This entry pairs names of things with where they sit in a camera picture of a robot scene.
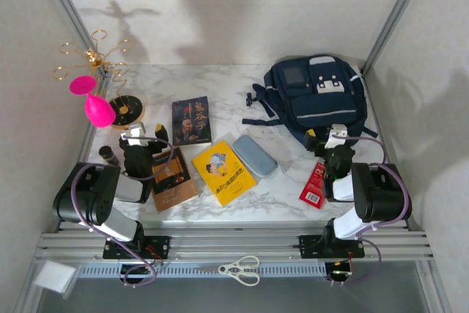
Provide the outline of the dark book with man portrait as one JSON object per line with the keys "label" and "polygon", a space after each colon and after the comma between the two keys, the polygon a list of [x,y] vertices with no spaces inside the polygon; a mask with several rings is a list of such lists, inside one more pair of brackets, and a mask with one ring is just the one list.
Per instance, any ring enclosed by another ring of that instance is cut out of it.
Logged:
{"label": "dark book with man portrait", "polygon": [[173,102],[171,112],[174,146],[212,143],[207,96]]}

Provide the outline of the red retail package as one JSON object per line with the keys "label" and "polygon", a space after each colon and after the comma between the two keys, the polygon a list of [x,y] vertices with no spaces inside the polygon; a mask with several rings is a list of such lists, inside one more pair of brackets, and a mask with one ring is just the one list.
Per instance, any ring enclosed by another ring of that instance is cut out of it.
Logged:
{"label": "red retail package", "polygon": [[316,162],[312,173],[300,193],[299,200],[320,210],[325,201],[323,191],[325,166],[322,162]]}

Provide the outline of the navy blue backpack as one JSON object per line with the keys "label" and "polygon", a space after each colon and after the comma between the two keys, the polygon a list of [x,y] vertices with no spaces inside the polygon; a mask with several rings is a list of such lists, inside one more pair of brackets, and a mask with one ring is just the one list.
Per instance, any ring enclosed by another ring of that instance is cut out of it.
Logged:
{"label": "navy blue backpack", "polygon": [[334,124],[347,127],[351,137],[366,133],[366,93],[361,76],[344,60],[317,54],[275,63],[264,75],[264,84],[253,84],[246,105],[259,102],[269,120],[243,119],[244,125],[283,125],[302,144],[306,132],[326,139]]}

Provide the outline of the brown paperback book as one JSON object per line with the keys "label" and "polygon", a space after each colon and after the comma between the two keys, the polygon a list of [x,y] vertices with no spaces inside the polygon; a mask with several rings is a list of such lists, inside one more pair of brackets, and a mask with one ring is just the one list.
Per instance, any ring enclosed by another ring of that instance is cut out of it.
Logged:
{"label": "brown paperback book", "polygon": [[153,159],[152,172],[156,174],[152,194],[156,210],[161,213],[199,196],[182,150],[174,148],[162,152]]}

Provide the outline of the grey-blue pencil case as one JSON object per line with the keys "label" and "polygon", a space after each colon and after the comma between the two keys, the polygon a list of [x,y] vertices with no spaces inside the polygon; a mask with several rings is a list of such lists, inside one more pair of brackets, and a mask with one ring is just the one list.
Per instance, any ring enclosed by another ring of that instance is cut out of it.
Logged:
{"label": "grey-blue pencil case", "polygon": [[270,176],[278,167],[277,162],[250,136],[242,135],[233,149],[240,160],[258,177]]}

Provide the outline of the yellow cartoon cover book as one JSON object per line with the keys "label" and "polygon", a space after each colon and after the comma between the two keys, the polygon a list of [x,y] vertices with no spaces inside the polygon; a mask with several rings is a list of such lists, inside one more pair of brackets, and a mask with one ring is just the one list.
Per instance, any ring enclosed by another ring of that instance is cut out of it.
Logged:
{"label": "yellow cartoon cover book", "polygon": [[191,162],[223,207],[256,185],[256,179],[226,141],[208,147]]}

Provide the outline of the small black cylinder bottle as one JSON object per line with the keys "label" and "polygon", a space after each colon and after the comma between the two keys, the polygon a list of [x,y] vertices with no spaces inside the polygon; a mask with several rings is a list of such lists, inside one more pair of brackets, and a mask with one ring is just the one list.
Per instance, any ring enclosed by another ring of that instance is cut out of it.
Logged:
{"label": "small black cylinder bottle", "polygon": [[120,166],[120,162],[118,158],[115,156],[112,148],[108,145],[102,146],[98,150],[98,154],[100,157],[109,165],[111,166]]}

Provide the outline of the pink plastic goblet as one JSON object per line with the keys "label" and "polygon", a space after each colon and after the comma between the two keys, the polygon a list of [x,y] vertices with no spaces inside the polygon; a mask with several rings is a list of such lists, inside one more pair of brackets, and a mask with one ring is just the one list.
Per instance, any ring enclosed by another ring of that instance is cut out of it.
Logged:
{"label": "pink plastic goblet", "polygon": [[69,85],[74,95],[85,95],[85,114],[96,128],[106,128],[113,124],[116,113],[111,104],[103,97],[94,95],[97,82],[92,76],[79,76]]}

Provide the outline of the black control board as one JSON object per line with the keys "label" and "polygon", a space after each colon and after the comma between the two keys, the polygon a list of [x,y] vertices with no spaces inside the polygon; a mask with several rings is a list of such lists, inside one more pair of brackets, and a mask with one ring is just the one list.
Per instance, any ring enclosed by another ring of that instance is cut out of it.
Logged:
{"label": "black control board", "polygon": [[326,262],[326,279],[328,281],[346,282],[353,275],[352,264],[349,259],[338,262]]}

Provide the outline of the white paper pad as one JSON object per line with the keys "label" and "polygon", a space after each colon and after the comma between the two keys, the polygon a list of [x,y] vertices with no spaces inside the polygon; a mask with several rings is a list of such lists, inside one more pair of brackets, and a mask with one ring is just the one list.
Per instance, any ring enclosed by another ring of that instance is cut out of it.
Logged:
{"label": "white paper pad", "polygon": [[33,285],[67,297],[73,289],[77,275],[76,267],[46,260],[40,267]]}

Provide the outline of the aluminium rail frame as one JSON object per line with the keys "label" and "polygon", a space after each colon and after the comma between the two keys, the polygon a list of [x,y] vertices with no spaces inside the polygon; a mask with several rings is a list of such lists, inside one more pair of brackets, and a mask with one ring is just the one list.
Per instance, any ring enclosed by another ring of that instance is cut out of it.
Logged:
{"label": "aluminium rail frame", "polygon": [[[201,222],[156,224],[146,235],[168,236],[168,262],[220,262],[256,255],[262,262],[299,262],[301,235],[321,235],[323,221]],[[432,261],[434,255],[423,231],[413,231],[405,222],[384,226],[364,236],[365,261]],[[77,224],[63,223],[55,233],[44,233],[33,254],[35,260],[102,262],[104,237]]]}

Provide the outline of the white handled scissors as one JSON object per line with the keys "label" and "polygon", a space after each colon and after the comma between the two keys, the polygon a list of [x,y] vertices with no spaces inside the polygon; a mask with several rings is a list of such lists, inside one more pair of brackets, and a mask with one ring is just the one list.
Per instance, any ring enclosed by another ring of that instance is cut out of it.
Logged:
{"label": "white handled scissors", "polygon": [[199,266],[195,270],[227,276],[246,287],[254,287],[260,283],[260,276],[257,273],[259,265],[260,260],[257,256],[247,255],[228,264]]}

